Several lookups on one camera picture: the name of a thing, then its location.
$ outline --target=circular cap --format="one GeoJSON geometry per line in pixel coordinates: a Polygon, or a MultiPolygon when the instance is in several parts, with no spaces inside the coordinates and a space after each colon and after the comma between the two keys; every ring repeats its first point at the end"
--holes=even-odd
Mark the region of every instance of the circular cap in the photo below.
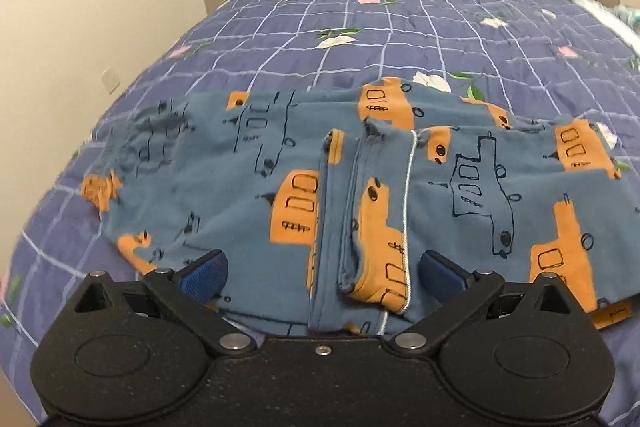
{"type": "Polygon", "coordinates": [[[400,333],[395,341],[403,349],[420,349],[427,343],[427,339],[420,333],[400,333]]]}
{"type": "Polygon", "coordinates": [[[82,344],[76,364],[94,377],[124,377],[139,371],[151,358],[148,344],[130,335],[105,335],[82,344]]]}
{"type": "Polygon", "coordinates": [[[523,378],[552,377],[562,373],[570,361],[562,344],[536,336],[506,339],[495,348],[494,357],[505,371],[523,378]]]}
{"type": "Polygon", "coordinates": [[[329,346],[316,346],[316,355],[321,355],[322,357],[326,357],[330,355],[333,349],[329,346]]]}
{"type": "Polygon", "coordinates": [[[186,328],[105,311],[50,330],[33,357],[41,399],[82,423],[118,423],[171,409],[202,380],[208,358],[186,328]]]}
{"type": "Polygon", "coordinates": [[[251,337],[244,333],[227,333],[220,339],[220,346],[231,351],[239,351],[251,345],[251,337]]]}
{"type": "Polygon", "coordinates": [[[607,396],[614,366],[599,337],[578,334],[583,323],[569,318],[519,309],[477,322],[449,337],[440,368],[457,393],[501,417],[534,422],[582,414],[607,396]]]}

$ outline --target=fabric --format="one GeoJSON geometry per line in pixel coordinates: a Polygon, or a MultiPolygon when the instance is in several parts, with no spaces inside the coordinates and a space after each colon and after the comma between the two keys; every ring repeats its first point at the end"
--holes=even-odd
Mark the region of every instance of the fabric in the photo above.
{"type": "Polygon", "coordinates": [[[136,269],[222,250],[213,304],[241,323],[395,334],[438,306],[428,250],[516,282],[553,270],[588,312],[638,292],[640,208],[608,150],[586,120],[386,77],[162,100],[114,127],[82,194],[136,269]]]}
{"type": "MultiPolygon", "coordinates": [[[[107,270],[115,280],[135,278],[79,187],[110,128],[144,107],[187,92],[353,89],[383,76],[448,86],[460,96],[473,85],[488,102],[517,115],[562,114],[606,125],[610,153],[631,167],[623,176],[636,197],[640,72],[630,66],[632,58],[617,35],[568,0],[227,0],[114,102],[18,235],[10,278],[22,283],[1,305],[8,326],[0,327],[0,366],[40,420],[29,365],[59,309],[90,270],[107,270]],[[343,29],[349,33],[341,35],[343,29]],[[318,48],[336,37],[354,41],[318,48]]],[[[32,139],[36,146],[40,138],[32,139]]],[[[606,421],[640,401],[639,324],[636,314],[603,330],[618,364],[602,412],[606,421]]],[[[282,334],[288,330],[284,324],[282,334]]],[[[631,425],[638,410],[616,426],[631,425]]]]}
{"type": "Polygon", "coordinates": [[[597,1],[592,0],[571,0],[578,6],[584,8],[594,18],[599,20],[620,39],[629,46],[635,56],[630,60],[629,66],[635,70],[640,66],[640,10],[617,7],[608,9],[597,1]]]}

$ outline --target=green leaf print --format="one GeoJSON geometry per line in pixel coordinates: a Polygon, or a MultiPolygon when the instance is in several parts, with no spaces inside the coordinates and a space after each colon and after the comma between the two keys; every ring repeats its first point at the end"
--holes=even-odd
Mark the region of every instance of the green leaf print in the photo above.
{"type": "Polygon", "coordinates": [[[613,160],[613,163],[616,166],[616,168],[620,169],[621,171],[630,171],[631,170],[631,165],[629,165],[628,163],[624,163],[624,162],[621,162],[619,160],[613,160]]]}
{"type": "Polygon", "coordinates": [[[640,71],[640,57],[638,57],[638,55],[635,55],[634,58],[629,60],[628,64],[632,70],[640,71]]]}
{"type": "Polygon", "coordinates": [[[11,279],[11,282],[9,283],[9,289],[6,292],[7,302],[13,301],[18,296],[18,290],[20,289],[20,284],[22,284],[22,276],[15,275],[11,279]]]}
{"type": "Polygon", "coordinates": [[[382,6],[391,6],[393,4],[396,4],[398,2],[398,0],[386,0],[382,3],[382,6]]]}
{"type": "Polygon", "coordinates": [[[478,100],[484,102],[484,94],[476,86],[469,86],[466,90],[466,95],[472,100],[478,100]]]}
{"type": "Polygon", "coordinates": [[[337,37],[338,35],[355,35],[359,33],[361,28],[332,28],[322,30],[318,35],[316,35],[317,39],[327,39],[329,37],[337,37]]]}
{"type": "Polygon", "coordinates": [[[204,48],[205,46],[208,46],[209,44],[211,44],[211,42],[206,41],[206,42],[201,42],[200,44],[198,44],[195,48],[190,49],[188,52],[186,52],[185,54],[182,54],[180,56],[180,58],[186,58],[186,57],[191,57],[191,55],[195,55],[197,52],[199,52],[202,48],[204,48]]]}
{"type": "Polygon", "coordinates": [[[475,76],[468,73],[449,73],[449,76],[458,80],[468,80],[470,78],[475,78],[475,76]]]}

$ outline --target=pink flower print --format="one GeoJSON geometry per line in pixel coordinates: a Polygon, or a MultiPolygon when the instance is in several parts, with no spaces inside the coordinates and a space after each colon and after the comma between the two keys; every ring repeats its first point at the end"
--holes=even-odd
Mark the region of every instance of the pink flower print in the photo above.
{"type": "Polygon", "coordinates": [[[562,57],[565,58],[580,58],[580,55],[574,52],[569,46],[562,46],[561,48],[558,48],[558,51],[562,57]]]}
{"type": "Polygon", "coordinates": [[[0,304],[6,299],[6,292],[9,289],[9,270],[7,270],[0,280],[0,304]]]}
{"type": "Polygon", "coordinates": [[[186,52],[188,52],[190,49],[191,49],[191,46],[180,46],[178,49],[173,50],[169,54],[169,58],[179,57],[180,55],[185,54],[186,52]]]}

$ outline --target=pajamas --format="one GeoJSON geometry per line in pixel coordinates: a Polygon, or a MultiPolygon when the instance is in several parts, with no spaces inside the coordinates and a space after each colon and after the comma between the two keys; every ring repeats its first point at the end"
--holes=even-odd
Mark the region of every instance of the pajamas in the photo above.
{"type": "Polygon", "coordinates": [[[596,126],[398,78],[163,101],[112,130],[82,192],[142,273],[220,248],[211,305],[270,333],[401,331],[440,305],[427,251],[555,271],[590,312],[640,290],[640,209],[596,126]]]}

